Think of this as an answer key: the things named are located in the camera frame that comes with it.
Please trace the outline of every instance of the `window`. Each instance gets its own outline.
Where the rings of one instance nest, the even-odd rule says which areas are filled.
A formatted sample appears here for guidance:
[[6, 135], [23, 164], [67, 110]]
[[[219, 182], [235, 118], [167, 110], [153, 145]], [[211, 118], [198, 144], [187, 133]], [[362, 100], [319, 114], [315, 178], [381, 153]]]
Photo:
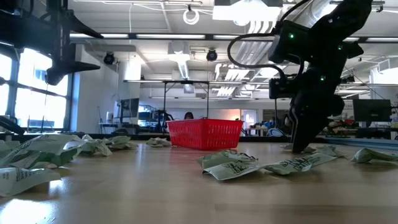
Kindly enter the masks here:
[[46, 84], [45, 76], [47, 75], [47, 69], [51, 66], [51, 58], [34, 50], [25, 49], [24, 53], [21, 54], [18, 83], [66, 96], [68, 92], [67, 75], [57, 86]]
[[18, 125], [44, 131], [61, 131], [64, 125], [70, 96], [66, 75], [57, 85], [46, 84], [47, 69], [52, 66], [50, 57], [31, 49], [24, 49], [19, 62], [0, 54], [0, 77], [6, 83], [0, 86], [0, 115], [17, 118]]
[[0, 86], [0, 115], [5, 115], [8, 104], [8, 85]]
[[51, 58], [25, 49], [20, 57], [15, 117], [23, 128], [64, 128], [68, 76], [57, 85], [45, 82]]
[[[11, 58], [0, 54], [0, 77], [5, 80], [10, 80], [11, 77]], [[5, 115], [8, 104], [9, 86], [3, 84], [0, 86], [0, 115]]]
[[10, 80], [11, 77], [11, 58], [0, 54], [0, 77]]
[[18, 88], [16, 117], [22, 127], [63, 128], [67, 101], [61, 96], [51, 96]]

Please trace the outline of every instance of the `person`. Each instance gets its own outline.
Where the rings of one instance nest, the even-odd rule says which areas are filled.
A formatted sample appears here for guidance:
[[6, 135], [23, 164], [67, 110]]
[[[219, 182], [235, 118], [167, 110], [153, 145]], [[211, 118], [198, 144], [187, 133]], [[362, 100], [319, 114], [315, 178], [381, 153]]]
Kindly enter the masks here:
[[193, 113], [192, 112], [185, 113], [184, 119], [193, 119]]

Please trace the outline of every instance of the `wall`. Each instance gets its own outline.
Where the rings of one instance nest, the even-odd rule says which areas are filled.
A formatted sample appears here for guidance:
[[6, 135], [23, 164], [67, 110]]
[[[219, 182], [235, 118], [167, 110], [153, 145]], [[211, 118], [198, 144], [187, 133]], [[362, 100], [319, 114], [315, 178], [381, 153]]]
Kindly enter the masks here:
[[103, 120], [106, 119], [107, 111], [114, 111], [119, 75], [90, 55], [82, 45], [76, 48], [76, 60], [99, 65], [101, 69], [75, 74], [72, 131], [98, 133], [98, 109]]

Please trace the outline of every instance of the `security camera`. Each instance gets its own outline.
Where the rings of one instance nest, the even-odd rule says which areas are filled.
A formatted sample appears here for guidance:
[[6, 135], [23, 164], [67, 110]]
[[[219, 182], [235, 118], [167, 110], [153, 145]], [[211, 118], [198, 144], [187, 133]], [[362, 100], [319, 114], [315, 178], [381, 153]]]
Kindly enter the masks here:
[[106, 65], [113, 65], [115, 63], [115, 58], [114, 58], [114, 53], [113, 52], [107, 52], [106, 56], [104, 58], [104, 63]]
[[207, 61], [214, 62], [217, 60], [217, 53], [215, 49], [210, 49], [206, 56]]

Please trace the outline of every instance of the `table surface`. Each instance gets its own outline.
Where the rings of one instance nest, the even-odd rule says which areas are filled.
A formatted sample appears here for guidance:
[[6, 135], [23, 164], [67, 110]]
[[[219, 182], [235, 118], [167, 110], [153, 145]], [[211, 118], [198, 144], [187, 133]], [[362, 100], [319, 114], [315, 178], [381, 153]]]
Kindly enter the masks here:
[[[359, 148], [339, 146], [354, 154]], [[297, 157], [279, 144], [240, 143], [261, 163]], [[336, 159], [281, 177], [256, 172], [218, 182], [184, 148], [79, 157], [62, 180], [0, 197], [0, 223], [396, 223], [398, 167]]]

